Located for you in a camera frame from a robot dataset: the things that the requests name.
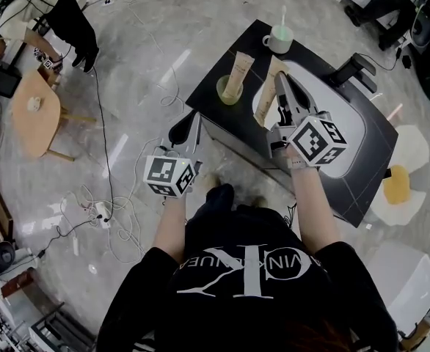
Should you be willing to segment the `cardboard box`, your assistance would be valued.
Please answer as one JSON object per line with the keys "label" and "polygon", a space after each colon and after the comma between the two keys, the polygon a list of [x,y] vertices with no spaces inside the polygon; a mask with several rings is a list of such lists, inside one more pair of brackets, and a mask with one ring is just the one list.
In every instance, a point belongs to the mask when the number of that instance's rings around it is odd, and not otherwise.
{"label": "cardboard box", "polygon": [[399,331],[398,334],[401,337],[399,341],[400,352],[415,352],[430,336],[430,323],[426,320],[422,320],[415,324],[410,334],[405,335],[402,331]]}

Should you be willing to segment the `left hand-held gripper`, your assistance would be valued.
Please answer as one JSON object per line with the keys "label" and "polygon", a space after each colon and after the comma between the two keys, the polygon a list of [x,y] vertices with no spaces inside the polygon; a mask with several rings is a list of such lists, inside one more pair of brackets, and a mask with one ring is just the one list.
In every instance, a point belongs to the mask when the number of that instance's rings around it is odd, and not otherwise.
{"label": "left hand-held gripper", "polygon": [[190,111],[168,132],[170,147],[181,147],[181,153],[158,145],[153,154],[146,157],[142,179],[153,193],[181,198],[192,190],[203,164],[193,156],[200,142],[201,124],[200,113]]}

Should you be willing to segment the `person's right forearm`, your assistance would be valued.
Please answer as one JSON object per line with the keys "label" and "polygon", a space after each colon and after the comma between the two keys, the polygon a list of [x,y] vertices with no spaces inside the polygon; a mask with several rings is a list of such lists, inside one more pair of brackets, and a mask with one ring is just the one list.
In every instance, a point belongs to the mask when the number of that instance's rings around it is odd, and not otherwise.
{"label": "person's right forearm", "polygon": [[312,253],[340,241],[340,231],[316,169],[292,169],[299,232]]}

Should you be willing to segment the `person's black printed t-shirt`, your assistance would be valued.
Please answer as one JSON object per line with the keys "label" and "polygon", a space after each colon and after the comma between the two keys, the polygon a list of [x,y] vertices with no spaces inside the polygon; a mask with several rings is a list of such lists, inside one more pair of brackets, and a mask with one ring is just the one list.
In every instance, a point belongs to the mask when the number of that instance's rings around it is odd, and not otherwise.
{"label": "person's black printed t-shirt", "polygon": [[124,279],[97,352],[396,352],[396,325],[355,250],[309,252],[282,216],[190,221],[182,263],[150,249]]}

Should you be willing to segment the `black monitor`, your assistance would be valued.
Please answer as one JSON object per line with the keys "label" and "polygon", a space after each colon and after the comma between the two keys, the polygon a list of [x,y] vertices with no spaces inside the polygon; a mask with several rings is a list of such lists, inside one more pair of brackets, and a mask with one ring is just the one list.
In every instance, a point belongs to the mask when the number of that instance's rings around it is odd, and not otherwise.
{"label": "black monitor", "polygon": [[0,67],[0,96],[11,98],[21,82],[21,75],[14,70]]}

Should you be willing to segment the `person's black trousers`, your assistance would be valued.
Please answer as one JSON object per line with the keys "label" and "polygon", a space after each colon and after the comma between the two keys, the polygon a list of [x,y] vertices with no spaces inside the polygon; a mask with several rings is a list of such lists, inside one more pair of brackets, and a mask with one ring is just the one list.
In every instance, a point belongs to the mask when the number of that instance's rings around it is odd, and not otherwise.
{"label": "person's black trousers", "polygon": [[[199,212],[206,213],[229,213],[234,207],[234,187],[225,183],[217,188],[211,189],[205,197],[205,203],[200,207]],[[249,205],[238,205],[236,212],[252,213],[254,211],[268,210],[269,208],[252,208]]]}

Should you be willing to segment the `white sink basin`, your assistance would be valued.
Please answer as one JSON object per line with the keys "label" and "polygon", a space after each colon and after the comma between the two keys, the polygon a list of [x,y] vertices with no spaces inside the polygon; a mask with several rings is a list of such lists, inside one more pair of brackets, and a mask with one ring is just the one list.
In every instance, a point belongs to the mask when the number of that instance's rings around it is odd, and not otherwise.
{"label": "white sink basin", "polygon": [[[323,173],[331,178],[345,176],[352,168],[365,138],[366,129],[363,118],[349,102],[311,72],[293,61],[285,61],[284,63],[289,67],[288,73],[303,84],[307,91],[313,96],[318,110],[329,113],[331,121],[337,125],[338,130],[343,134],[348,143],[346,150],[331,164],[319,166],[317,168],[320,168]],[[253,116],[258,106],[263,86],[264,83],[253,98]],[[274,96],[271,107],[274,104],[277,104],[276,95]],[[266,145],[269,157],[273,159],[269,151],[269,113],[266,115],[264,128],[266,129]]]}

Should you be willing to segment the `white box cabinet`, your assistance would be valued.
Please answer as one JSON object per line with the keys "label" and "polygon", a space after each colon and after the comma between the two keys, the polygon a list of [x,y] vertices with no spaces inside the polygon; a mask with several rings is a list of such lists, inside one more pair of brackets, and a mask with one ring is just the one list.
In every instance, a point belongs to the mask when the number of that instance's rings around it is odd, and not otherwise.
{"label": "white box cabinet", "polygon": [[430,310],[430,258],[385,241],[366,265],[401,339],[410,338]]}

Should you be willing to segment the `black faucet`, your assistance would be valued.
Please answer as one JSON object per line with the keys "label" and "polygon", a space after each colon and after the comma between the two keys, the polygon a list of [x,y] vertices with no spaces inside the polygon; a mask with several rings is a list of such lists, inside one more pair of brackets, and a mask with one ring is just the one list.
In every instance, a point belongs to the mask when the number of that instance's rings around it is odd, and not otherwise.
{"label": "black faucet", "polygon": [[329,79],[339,87],[355,77],[369,92],[376,93],[377,85],[363,71],[367,71],[372,76],[376,75],[376,68],[361,54],[354,53],[346,62],[344,62]]}

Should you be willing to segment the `white green-lined mug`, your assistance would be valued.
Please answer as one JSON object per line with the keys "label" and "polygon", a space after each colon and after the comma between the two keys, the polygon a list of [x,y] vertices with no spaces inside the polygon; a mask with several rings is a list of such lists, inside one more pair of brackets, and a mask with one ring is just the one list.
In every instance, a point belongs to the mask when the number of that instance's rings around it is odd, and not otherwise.
{"label": "white green-lined mug", "polygon": [[274,25],[271,32],[264,36],[262,43],[275,54],[286,54],[294,40],[294,33],[287,26]]}

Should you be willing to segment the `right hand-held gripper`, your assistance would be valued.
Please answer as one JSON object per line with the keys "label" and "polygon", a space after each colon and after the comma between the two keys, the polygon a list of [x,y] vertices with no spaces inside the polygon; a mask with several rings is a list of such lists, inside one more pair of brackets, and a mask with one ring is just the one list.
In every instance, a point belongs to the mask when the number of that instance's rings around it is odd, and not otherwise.
{"label": "right hand-held gripper", "polygon": [[313,96],[290,73],[274,77],[277,104],[269,109],[269,151],[279,158],[292,146],[308,166],[331,164],[348,147],[343,134],[319,111]]}

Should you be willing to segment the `black vanity cabinet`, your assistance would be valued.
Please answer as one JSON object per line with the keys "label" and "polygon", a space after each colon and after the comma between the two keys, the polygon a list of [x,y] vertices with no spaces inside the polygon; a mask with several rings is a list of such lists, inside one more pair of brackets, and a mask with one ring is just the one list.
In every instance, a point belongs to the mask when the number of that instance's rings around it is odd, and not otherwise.
{"label": "black vanity cabinet", "polygon": [[[270,25],[254,21],[212,67],[195,91],[187,106],[198,111],[208,135],[240,155],[249,164],[291,190],[290,172],[282,159],[271,159],[266,145],[266,129],[253,117],[252,101],[263,85],[272,53],[262,39],[271,31]],[[240,51],[255,59],[244,79],[244,91],[233,106],[226,106],[218,97],[216,83],[230,73],[236,53]],[[398,133],[386,117],[353,83],[348,80],[336,87],[329,79],[334,67],[297,41],[281,60],[293,61],[318,77],[354,107],[365,123],[365,138],[352,168],[340,178],[331,178],[320,171],[321,181],[332,209],[354,227],[365,218],[379,190],[390,163]]]}

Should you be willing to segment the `person's left forearm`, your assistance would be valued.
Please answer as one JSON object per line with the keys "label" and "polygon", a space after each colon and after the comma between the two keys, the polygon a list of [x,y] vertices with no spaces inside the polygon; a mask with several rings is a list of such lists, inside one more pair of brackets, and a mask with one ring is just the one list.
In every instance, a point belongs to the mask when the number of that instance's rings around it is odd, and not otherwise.
{"label": "person's left forearm", "polygon": [[183,262],[186,228],[186,195],[166,198],[153,246],[166,252],[177,263]]}

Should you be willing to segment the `fried egg shaped rug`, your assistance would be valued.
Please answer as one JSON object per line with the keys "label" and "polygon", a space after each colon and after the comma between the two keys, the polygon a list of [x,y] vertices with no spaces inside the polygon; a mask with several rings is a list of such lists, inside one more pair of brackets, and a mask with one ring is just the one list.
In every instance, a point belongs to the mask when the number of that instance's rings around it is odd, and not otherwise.
{"label": "fried egg shaped rug", "polygon": [[371,215],[391,227],[411,221],[429,187],[429,144],[414,125],[400,125],[396,131],[398,139],[387,167],[392,177],[382,178],[370,206]]}

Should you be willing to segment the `pale green cup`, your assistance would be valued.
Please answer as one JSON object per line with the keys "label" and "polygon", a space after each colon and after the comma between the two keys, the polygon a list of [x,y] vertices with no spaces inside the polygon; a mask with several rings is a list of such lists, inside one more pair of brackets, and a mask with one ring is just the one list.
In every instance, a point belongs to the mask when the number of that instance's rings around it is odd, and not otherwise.
{"label": "pale green cup", "polygon": [[225,91],[225,88],[227,86],[229,75],[222,76],[216,83],[216,92],[219,97],[219,99],[227,106],[232,106],[236,104],[242,95],[242,92],[244,91],[244,85],[241,84],[241,86],[238,89],[238,92],[233,97],[224,97],[223,92]]}

